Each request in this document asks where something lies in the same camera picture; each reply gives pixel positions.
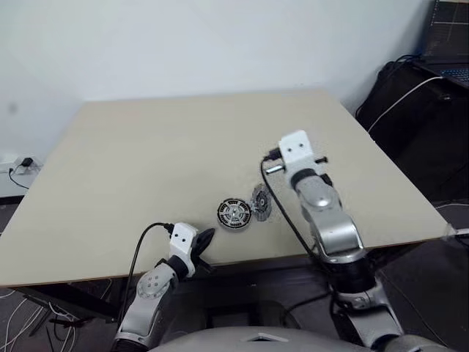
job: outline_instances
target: black cable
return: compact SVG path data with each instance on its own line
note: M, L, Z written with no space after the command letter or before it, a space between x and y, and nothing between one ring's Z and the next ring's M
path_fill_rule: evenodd
M466 199L448 199L448 200L443 200L439 202L432 202L432 205L435 207L435 209L438 209L439 207L447 206L453 203L463 204L463 206L469 205L469 199L467 198Z
M449 175L443 182L441 182L439 185L435 186L435 189L432 191L432 193L426 195L425 197L427 199L431 199L435 193L441 192L441 188L443 187L443 185L447 182L450 182L452 179L454 179L457 176L457 174L459 174L459 172L461 172L464 168L468 167L468 164L469 164L469 161L465 162L463 165L461 165L460 168L453 171L451 173L451 175Z
M412 307L414 313L417 314L418 318L420 319L420 321L425 325L425 327L433 334L433 336L436 337L436 339L438 340L438 342L445 346L445 347L448 347L448 345L446 344L446 342L443 341L443 339L437 334L437 332L435 330L433 330L433 328L425 321L424 317L422 316L422 314L420 314L420 312L418 311L417 307L414 305L414 303L412 303L412 301L410 300L410 298L407 297L407 295L400 289L399 286L397 286L396 284L394 284L394 282L392 282L388 276L385 274L385 272L383 270L380 271L381 275L383 276L383 278L389 282L389 284L391 284L391 286L401 294L401 296L405 299L405 301Z
M269 190L270 195L272 196L273 200L274 200L275 203L277 204L278 209L280 209L280 212L281 212L282 215L284 216L285 220L287 220L288 225L292 228L292 230L293 230L293 232L294 232L296 238L300 241L301 246L303 246L303 248L305 249L306 253L308 253L309 257L311 257L311 258L316 258L316 256L314 255L313 251L308 247L308 244L307 244L307 243L305 242L305 240L303 239L303 236L301 236L301 234L300 234L300 232L298 231L298 229L296 228L296 226L292 223L292 220L290 220L290 217L288 216L288 214L287 214L287 212L285 211L284 207L282 206L282 204L281 204L280 201L278 200L276 194L273 193L272 187L270 187L270 184L269 184L269 182L267 181L267 178L265 177L265 174L264 174L264 162L265 162L266 160L267 160L267 159L261 161L261 164L260 164L260 171L261 171L262 179L264 180L264 183L265 183L265 185L267 186L267 189Z
M287 318L289 318L289 321L293 324L293 326L295 327L295 329L297 330L301 330L301 325L297 322L297 320L295 319L295 317L289 313L287 315L285 315L285 319L284 319L284 322L282 323L282 326L284 328L287 328Z
M466 238L466 235L459 235L459 236L454 236L454 239L456 240L457 243L459 243L461 246L466 248L469 251L469 243L464 242L462 239Z
M336 305L336 299L333 294L332 296L330 296L330 302L329 302L329 315L331 318L333 318L333 316L336 314L334 312L335 305Z
M373 96L374 93L376 93L378 90L384 87L384 83L392 77L392 75L397 72L403 65L408 63L409 61L412 61L414 59L418 58L418 55L402 55L399 57L394 63L392 64L392 70L388 73L388 75L382 79L381 83L378 84L376 87L373 87L370 93L366 96L365 100L362 102L362 104L355 110L355 119L357 119L358 114L360 113L361 108L363 108L363 105L370 99L371 96Z
M283 326L285 326L285 323L286 323L286 318L289 314L292 313L293 310L297 309L298 307L301 307L301 306L304 306L305 304L310 304L310 303L313 303L313 302L316 302L316 301L320 301L321 299L324 299L326 297L328 297L330 295L330 292L326 292L326 293L323 293L321 295L318 295L318 296L315 296L315 297L312 297L312 298L308 298L308 299L305 299L304 301L300 301L296 304L293 304L290 308L287 308L284 312L284 314L281 316L281 324Z
M48 327L45 327L45 333L47 334L47 340L49 340L49 345L50 345L50 347L51 347L51 351L52 351L52 352L56 352L56 351L53 349L51 334L49 333Z
M57 323L56 323L56 320L59 319L59 316L56 314L55 316L55 319L54 319L54 322L53 322L53 335L56 337L56 339L58 339L58 341L60 342L64 342L65 339L61 339L59 337L59 334L57 334Z
M151 224L149 225L144 231L143 233L141 234L140 236L140 239L139 239L139 242L137 243L137 247L135 248L135 253L133 254L133 259L132 259L132 264L130 265L130 270L129 270L129 275L127 277L127 284L125 285L125 292L124 292L124 302L121 306L121 309L119 311L119 317L118 317L118 321L117 321L117 328L119 328L121 322L122 322L122 319L124 318L124 311L125 309L127 308L127 296L128 296L128 293L129 293L129 289L130 289L130 282L132 281L132 276L133 276L133 269L135 268L135 264L136 264L136 261L137 261L137 257L139 255L139 251L140 251L140 245L141 245L141 242L144 240L145 238L145 235L147 234L147 232L152 229L153 227L155 226L162 226L166 229L166 231L169 232L169 234L172 233L173 229L174 229L174 225L173 224L167 224L167 223L164 223L164 222L155 222L154 224Z
M15 173L16 170L18 170L18 167L19 167L19 165L16 167L15 171L13 171L13 169L10 168L10 170L8 170L8 177L11 179L11 181L12 181L15 185L20 186L20 187L23 187L23 188L26 188L26 189L29 189L29 187L23 186L23 185L21 185L20 183L18 183L18 182L16 182L15 180L13 180L12 173Z

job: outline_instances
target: power outlet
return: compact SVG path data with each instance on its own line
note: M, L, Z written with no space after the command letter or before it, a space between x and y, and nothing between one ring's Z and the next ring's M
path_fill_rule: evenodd
M21 166L24 158L31 158L33 163L29 167ZM22 175L30 170L38 171L43 166L41 160L34 155L9 155L0 160L0 174L7 174L10 169L14 169L16 175Z
M10 168L15 168L15 161L18 158L18 154L7 154L0 158L0 174L7 174Z
M31 166L28 166L28 167L21 166L21 163L23 162L25 158L32 159ZM43 166L43 163L41 163L41 161L38 158L36 158L34 155L22 155L16 158L15 162L13 163L13 166L11 167L16 170L15 171L16 175L22 175L22 174L27 173L31 169L41 168L42 166Z

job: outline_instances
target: laptop screen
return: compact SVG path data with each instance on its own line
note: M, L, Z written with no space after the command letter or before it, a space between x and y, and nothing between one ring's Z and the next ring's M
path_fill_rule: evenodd
M435 2L423 57L469 58L469 0Z

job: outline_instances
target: laptop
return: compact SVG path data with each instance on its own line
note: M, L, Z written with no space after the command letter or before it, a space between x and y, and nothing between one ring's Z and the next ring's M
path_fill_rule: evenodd
M469 89L469 0L436 0L414 65Z

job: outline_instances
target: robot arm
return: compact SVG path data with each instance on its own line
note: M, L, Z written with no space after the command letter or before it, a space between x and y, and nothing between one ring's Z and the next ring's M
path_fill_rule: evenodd
M212 240L215 229L198 233L189 224L177 223L169 242L169 259L161 260L137 284L136 297L129 306L114 338L112 352L148 351L158 343L156 330L171 293L185 277L191 277L199 255Z
M270 151L269 159L281 158L283 164L266 173L284 170L287 184L300 199L303 217L310 225L320 260L328 272L334 302L332 318L339 335L373 350L383 349L392 340L399 345L402 328L366 258L358 230L324 172L327 158L316 158L304 131L285 136L278 146Z

